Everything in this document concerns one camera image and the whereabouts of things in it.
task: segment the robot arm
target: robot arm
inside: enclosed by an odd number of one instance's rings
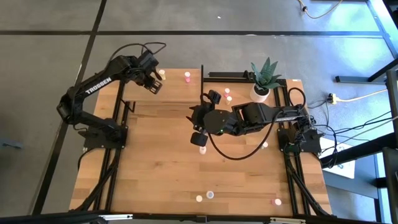
[[[158,79],[155,67],[158,61],[152,52],[145,51],[139,58],[135,56],[118,56],[107,64],[105,69],[83,81],[78,86],[68,89],[62,96],[57,111],[67,124],[85,124],[100,130],[109,141],[117,142],[121,138],[120,126],[110,118],[102,119],[83,111],[83,101],[86,97],[102,89],[115,80],[127,83],[130,80],[143,86],[151,93],[157,94],[162,87],[151,73],[154,72]]]
[[[191,143],[204,146],[207,142],[206,133],[220,136],[230,134],[240,136],[261,131],[268,124],[275,122],[297,121],[292,135],[292,144],[305,141],[303,133],[310,128],[308,113],[302,105],[271,108],[264,103],[245,103],[232,107],[232,112],[216,110],[221,95],[213,90],[203,94],[211,103],[201,100],[201,105],[191,107],[191,118],[187,117],[197,132],[192,134]]]

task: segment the wooden table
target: wooden table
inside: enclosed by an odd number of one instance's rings
[[[200,103],[200,70],[165,69],[167,79],[157,95],[130,82],[124,100],[135,101],[135,112],[129,113],[129,133],[122,151],[112,202],[112,212],[169,213],[207,215],[278,215],[291,216],[289,188],[283,155],[279,151],[276,125],[267,142],[269,146],[243,161],[230,161],[219,155],[208,141],[205,155],[190,143],[192,124],[189,106]],[[185,83],[183,74],[191,73]],[[287,80],[288,88],[303,88],[300,80]],[[98,96],[94,114],[112,116],[119,83],[103,88]],[[204,92],[216,90],[223,94],[231,89],[231,105],[221,99],[218,109],[231,110],[232,105],[250,102],[252,84],[204,83]],[[300,93],[292,96],[300,103]],[[275,106],[273,92],[265,102]],[[238,157],[251,152],[263,139],[269,126],[247,136],[215,137],[217,146],[227,155]],[[103,149],[91,151],[81,162],[70,208],[76,208],[88,196],[98,181]],[[305,183],[323,209],[331,212],[325,182],[318,159],[312,154],[301,155]],[[297,203],[303,213],[299,188]],[[213,199],[206,192],[215,193]],[[197,195],[203,197],[196,202]],[[280,198],[281,206],[271,204]]]

